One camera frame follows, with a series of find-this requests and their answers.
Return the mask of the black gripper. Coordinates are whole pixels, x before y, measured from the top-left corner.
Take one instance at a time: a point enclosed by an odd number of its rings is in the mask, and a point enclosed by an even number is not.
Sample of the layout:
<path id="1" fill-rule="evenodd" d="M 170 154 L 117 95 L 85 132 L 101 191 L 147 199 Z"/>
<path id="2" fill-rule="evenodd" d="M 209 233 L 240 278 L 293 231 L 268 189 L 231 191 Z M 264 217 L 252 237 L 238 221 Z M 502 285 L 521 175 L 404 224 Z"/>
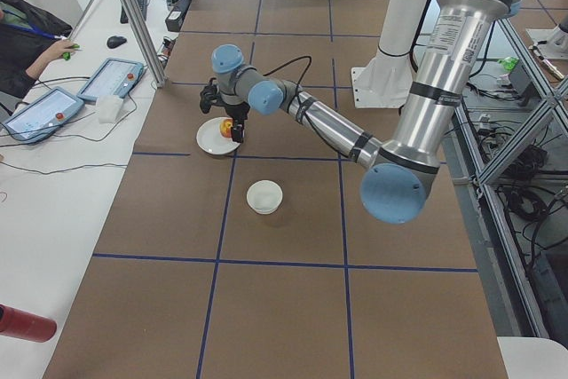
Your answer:
<path id="1" fill-rule="evenodd" d="M 235 143 L 244 142 L 245 125 L 248 119 L 250 106 L 243 102 L 238 105 L 225 105 L 226 113 L 232 118 L 228 119 L 229 134 L 232 134 L 232 141 Z"/>

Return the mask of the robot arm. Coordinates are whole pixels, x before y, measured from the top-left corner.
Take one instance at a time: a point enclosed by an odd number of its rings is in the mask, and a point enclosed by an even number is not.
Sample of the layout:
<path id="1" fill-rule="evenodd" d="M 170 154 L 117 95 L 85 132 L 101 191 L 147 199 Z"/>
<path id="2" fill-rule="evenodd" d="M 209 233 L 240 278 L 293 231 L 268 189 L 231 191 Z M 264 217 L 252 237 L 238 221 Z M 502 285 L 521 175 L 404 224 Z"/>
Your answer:
<path id="1" fill-rule="evenodd" d="M 359 107 L 397 107 L 398 126 L 380 141 L 306 92 L 300 83 L 262 75 L 233 44 L 211 55 L 213 77 L 200 107 L 222 107 L 241 142 L 250 110 L 284 111 L 328 146 L 366 169 L 359 193 L 375 218 L 417 217 L 440 166 L 437 152 L 491 25 L 521 0 L 390 0 L 377 52 L 352 84 Z"/>

